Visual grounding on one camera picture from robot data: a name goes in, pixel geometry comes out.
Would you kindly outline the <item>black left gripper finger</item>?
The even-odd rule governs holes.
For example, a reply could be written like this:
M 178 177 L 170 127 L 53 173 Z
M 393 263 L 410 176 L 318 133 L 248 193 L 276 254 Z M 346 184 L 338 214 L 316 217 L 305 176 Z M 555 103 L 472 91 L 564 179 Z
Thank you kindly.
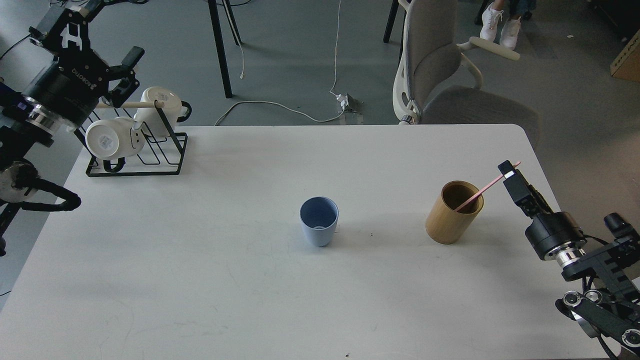
M 51 62 L 60 60 L 105 60 L 92 50 L 89 39 L 89 23 L 108 4 L 105 0 L 89 0 L 84 6 L 54 6 L 29 28 L 29 41 L 52 56 Z
M 109 89 L 102 97 L 105 103 L 119 109 L 133 95 L 140 86 L 136 78 L 135 66 L 145 54 L 142 47 L 134 46 L 122 60 L 122 64 L 110 66 L 105 75 L 106 82 L 119 81 L 113 88 Z

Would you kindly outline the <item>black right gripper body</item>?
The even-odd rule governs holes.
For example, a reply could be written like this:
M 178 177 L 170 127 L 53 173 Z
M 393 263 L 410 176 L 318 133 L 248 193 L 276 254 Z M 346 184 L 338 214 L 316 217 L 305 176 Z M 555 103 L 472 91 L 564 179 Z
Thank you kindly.
M 527 189 L 529 194 L 519 201 L 519 207 L 532 219 L 525 236 L 538 258 L 549 261 L 561 249 L 582 249 L 586 244 L 585 234 L 569 212 L 553 212 L 534 186 L 528 186 Z

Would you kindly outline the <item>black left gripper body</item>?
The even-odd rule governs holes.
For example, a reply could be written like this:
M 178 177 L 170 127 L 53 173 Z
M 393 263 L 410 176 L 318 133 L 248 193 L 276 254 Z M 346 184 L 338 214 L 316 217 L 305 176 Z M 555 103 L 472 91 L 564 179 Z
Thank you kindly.
M 22 92 L 32 107 L 25 122 L 44 132 L 78 129 L 105 95 L 111 73 L 100 57 L 52 61 Z

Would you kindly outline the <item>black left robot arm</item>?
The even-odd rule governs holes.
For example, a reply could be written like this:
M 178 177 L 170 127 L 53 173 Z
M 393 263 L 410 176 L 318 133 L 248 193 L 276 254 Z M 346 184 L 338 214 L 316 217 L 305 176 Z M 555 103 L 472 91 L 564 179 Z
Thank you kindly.
M 91 48 L 89 23 L 114 0 L 89 0 L 84 6 L 50 7 L 29 28 L 29 41 L 53 56 L 25 91 L 1 85 L 1 231 L 19 210 L 64 212 L 82 200 L 74 192 L 41 178 L 26 159 L 35 144 L 50 147 L 61 126 L 77 133 L 103 100 L 118 109 L 139 87 L 135 66 L 144 55 L 132 47 L 121 64 L 110 66 Z

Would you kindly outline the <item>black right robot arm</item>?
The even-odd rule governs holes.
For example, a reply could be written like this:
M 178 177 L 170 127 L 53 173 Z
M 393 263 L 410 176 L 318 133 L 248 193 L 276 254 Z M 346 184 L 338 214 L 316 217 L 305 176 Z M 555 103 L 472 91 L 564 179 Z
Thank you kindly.
M 554 212 L 510 161 L 499 164 L 498 170 L 514 204 L 531 218 L 525 235 L 538 258 L 558 262 L 565 281 L 582 281 L 582 291 L 566 292 L 555 307 L 596 338 L 611 359 L 616 356 L 604 337 L 638 355 L 639 290 L 624 272 L 639 261 L 636 229 L 617 212 L 610 213 L 603 221 L 614 239 L 585 252 L 588 236 L 568 212 Z

